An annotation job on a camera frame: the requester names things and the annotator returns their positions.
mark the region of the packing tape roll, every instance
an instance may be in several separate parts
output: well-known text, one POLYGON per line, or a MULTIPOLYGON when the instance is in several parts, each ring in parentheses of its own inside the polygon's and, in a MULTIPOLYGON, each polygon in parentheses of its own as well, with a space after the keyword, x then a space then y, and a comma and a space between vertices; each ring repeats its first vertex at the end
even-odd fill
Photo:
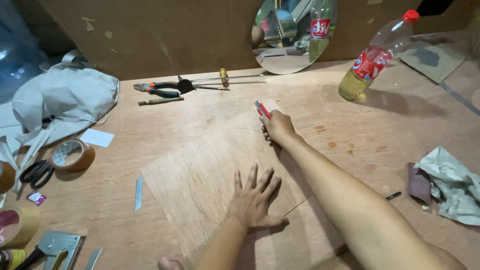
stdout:
POLYGON ((9 191, 15 184, 15 169, 8 162, 0 161, 0 194, 9 191))
POLYGON ((79 139, 72 138, 64 140, 53 148, 50 155, 50 164, 58 170, 81 172, 90 167, 94 159, 95 150, 93 147, 79 139))
POLYGON ((24 245, 40 227, 36 206, 0 209, 0 248, 24 245))

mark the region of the hand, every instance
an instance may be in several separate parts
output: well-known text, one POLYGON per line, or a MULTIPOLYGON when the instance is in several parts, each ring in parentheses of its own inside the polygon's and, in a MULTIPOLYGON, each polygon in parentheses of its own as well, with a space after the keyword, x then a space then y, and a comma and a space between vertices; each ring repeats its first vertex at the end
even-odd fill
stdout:
POLYGON ((247 229, 270 228, 288 222, 286 217, 269 216, 268 201, 280 184, 281 179, 275 177, 270 183, 268 180, 273 174, 270 167, 257 183, 258 165, 255 163, 250 170, 245 188, 242 187, 240 171, 235 170, 235 194, 228 206, 225 220, 237 218, 247 229))
POLYGON ((272 119, 260 116, 260 121, 264 124, 262 131, 267 141, 282 144, 286 139, 296 135, 290 116, 284 115, 277 110, 273 110, 270 114, 272 119))
POLYGON ((183 266, 177 260, 172 260, 167 257, 161 257, 158 260, 159 270, 184 270, 183 266))

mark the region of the red utility knife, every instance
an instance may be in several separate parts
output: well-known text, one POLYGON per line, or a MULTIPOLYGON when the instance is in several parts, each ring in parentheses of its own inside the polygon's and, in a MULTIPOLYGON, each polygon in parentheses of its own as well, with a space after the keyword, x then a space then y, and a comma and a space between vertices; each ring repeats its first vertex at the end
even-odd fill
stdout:
POLYGON ((257 107, 258 114, 266 116, 266 117, 268 117, 268 119, 272 119, 272 116, 267 111, 267 109, 265 109, 265 107, 262 103, 258 102, 258 100, 257 100, 257 101, 254 102, 254 104, 257 107))

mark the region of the scissors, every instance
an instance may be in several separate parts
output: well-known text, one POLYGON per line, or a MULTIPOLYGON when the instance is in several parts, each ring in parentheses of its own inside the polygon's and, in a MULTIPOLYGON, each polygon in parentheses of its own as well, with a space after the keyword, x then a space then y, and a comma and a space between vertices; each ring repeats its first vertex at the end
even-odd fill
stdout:
POLYGON ((47 160, 40 160, 30 165, 22 174, 20 174, 20 182, 30 183, 32 189, 39 189, 45 186, 52 177, 54 171, 55 168, 50 165, 50 162, 47 160))

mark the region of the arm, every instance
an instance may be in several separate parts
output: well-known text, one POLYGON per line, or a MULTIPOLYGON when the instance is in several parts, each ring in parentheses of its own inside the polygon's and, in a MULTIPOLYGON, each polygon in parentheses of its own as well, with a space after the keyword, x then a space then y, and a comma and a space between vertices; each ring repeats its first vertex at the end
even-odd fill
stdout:
POLYGON ((382 196, 309 146, 290 117, 274 110, 260 117, 267 140, 298 164, 322 210, 368 270, 445 270, 440 257, 382 196))
POLYGON ((268 200, 281 179, 268 179, 273 168, 268 169, 257 183, 257 164, 252 166, 246 186, 243 188, 240 171, 235 171, 235 194, 228 207, 227 215, 212 242, 195 266, 195 270, 234 270, 243 241, 252 229, 266 229, 288 222, 286 217, 267 214, 268 200))

